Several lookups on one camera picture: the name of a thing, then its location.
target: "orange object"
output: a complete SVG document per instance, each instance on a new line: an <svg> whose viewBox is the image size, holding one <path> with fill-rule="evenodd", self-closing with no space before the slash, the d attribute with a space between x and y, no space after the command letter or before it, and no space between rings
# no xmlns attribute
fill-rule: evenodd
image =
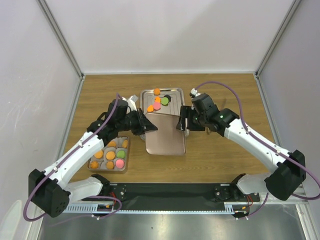
<svg viewBox="0 0 320 240"><path fill-rule="evenodd" d="M106 163L106 169L114 169L115 168L115 165L112 161L108 161Z"/></svg>
<svg viewBox="0 0 320 240"><path fill-rule="evenodd" d="M113 160L116 157L116 153L114 151L108 151L105 155L107 160Z"/></svg>
<svg viewBox="0 0 320 240"><path fill-rule="evenodd" d="M155 99L154 99L154 101L155 101L156 103L161 103L161 98L158 97L158 96L156 96Z"/></svg>
<svg viewBox="0 0 320 240"><path fill-rule="evenodd" d="M117 147L117 143L115 141L111 141L108 143L107 147L114 147L116 148Z"/></svg>
<svg viewBox="0 0 320 240"><path fill-rule="evenodd" d="M148 113L153 112L153 111L154 111L154 106L152 106L152 105L148 106L148 108L146 109L146 111L147 111Z"/></svg>
<svg viewBox="0 0 320 240"><path fill-rule="evenodd" d="M99 163L97 161L90 162L91 169L97 169L99 167Z"/></svg>
<svg viewBox="0 0 320 240"><path fill-rule="evenodd" d="M154 95L160 95L160 93L161 93L161 91L160 91L159 88L155 88L155 89L153 90L153 94L154 94Z"/></svg>
<svg viewBox="0 0 320 240"><path fill-rule="evenodd" d="M127 139L123 141L122 147L125 149L128 147L128 140Z"/></svg>
<svg viewBox="0 0 320 240"><path fill-rule="evenodd" d="M100 159L100 158L102 158L104 156L104 152L102 151L102 150L100 150L100 151L98 151L98 152L96 152L95 154L94 154L94 157L96 158L96 159Z"/></svg>

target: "white wall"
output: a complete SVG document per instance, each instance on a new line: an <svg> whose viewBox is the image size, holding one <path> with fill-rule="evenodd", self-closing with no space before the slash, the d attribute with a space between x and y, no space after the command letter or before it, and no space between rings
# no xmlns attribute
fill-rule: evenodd
<svg viewBox="0 0 320 240"><path fill-rule="evenodd" d="M21 201L9 215L21 240L28 175L56 159L79 78L35 0L1 1L0 29L0 239L10 239L2 221Z"/></svg>
<svg viewBox="0 0 320 240"><path fill-rule="evenodd" d="M300 150L320 178L320 1L304 0L271 55L261 79L284 146ZM319 187L307 176L309 197ZM320 200L310 201L320 226Z"/></svg>
<svg viewBox="0 0 320 240"><path fill-rule="evenodd" d="M47 0L85 73L255 71L293 0Z"/></svg>

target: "muffin tin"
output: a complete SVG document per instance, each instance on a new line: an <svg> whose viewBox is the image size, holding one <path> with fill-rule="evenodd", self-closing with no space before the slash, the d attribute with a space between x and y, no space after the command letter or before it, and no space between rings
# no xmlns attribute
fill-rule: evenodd
<svg viewBox="0 0 320 240"><path fill-rule="evenodd" d="M123 147L123 143L124 143L125 140L127 140L127 146ZM118 136L117 138L111 140L110 143L106 147L104 147L102 149L103 157L96 158L93 155L88 160L87 168L90 171L95 171L95 172L125 173L127 171L127 168L128 168L129 148L130 148L130 139L129 139L129 137L127 137L127 136ZM121 155L120 151L124 151L125 157L122 158L120 156ZM114 154L115 154L114 159L107 159L107 153L110 153L110 152L114 152ZM116 163L118 160L119 161L121 161L121 160L124 161L124 165L123 165L122 168L117 167L121 163L121 162ZM98 168L91 168L90 167L91 162L93 162L93 161L97 161L98 162L98 165L99 165ZM107 169L107 163L109 163L109 162L113 162L113 165L114 165L113 169Z"/></svg>

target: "silver baking tray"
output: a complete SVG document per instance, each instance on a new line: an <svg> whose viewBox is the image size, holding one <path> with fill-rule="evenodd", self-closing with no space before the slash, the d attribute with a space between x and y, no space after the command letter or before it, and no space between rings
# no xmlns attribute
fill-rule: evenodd
<svg viewBox="0 0 320 240"><path fill-rule="evenodd" d="M170 114L180 116L180 107L185 105L185 97L184 91L179 87L168 87L168 88L159 88L160 95L154 95L154 88L153 89L146 89L140 93L140 108L142 109L143 113L147 113L147 108L149 105L154 104L155 98L160 97L163 98L165 95L170 95L171 102L169 102L168 106L161 105L161 109L155 111L155 113L159 114ZM189 135L189 130L185 131L185 136Z"/></svg>

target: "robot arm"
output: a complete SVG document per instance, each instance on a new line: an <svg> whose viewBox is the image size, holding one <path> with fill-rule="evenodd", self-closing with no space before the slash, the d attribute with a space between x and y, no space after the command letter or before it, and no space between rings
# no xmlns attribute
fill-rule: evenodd
<svg viewBox="0 0 320 240"><path fill-rule="evenodd" d="M29 194L41 180L45 177L47 179L39 187L31 201L54 218L60 215L69 203L98 195L107 181L98 174L94 174L82 181L72 183L69 183L69 181L91 156L116 138L119 132L131 130L134 135L141 135L148 131L158 130L145 117L142 110L136 108L136 100L136 96L118 100L115 111L110 116L115 106L116 101L114 100L110 103L108 111L102 113L96 121L91 123L87 128L87 132L66 154L42 172L37 169L33 170L29 174ZM110 116L108 123L96 135L92 136L108 116ZM70 154L71 156L61 164L66 156Z"/></svg>
<svg viewBox="0 0 320 240"><path fill-rule="evenodd" d="M240 117L228 108L219 110L205 93L191 91L192 106L182 106L177 129L184 131L204 131L209 128L222 137L232 140L260 160L269 170L268 174L244 175L237 187L244 194L270 192L280 200L287 200L306 179L306 172L279 154L290 157L305 166L305 157L298 150L293 153L272 143L247 124L244 128ZM257 141L249 132L262 141ZM276 149L271 151L267 145Z"/></svg>

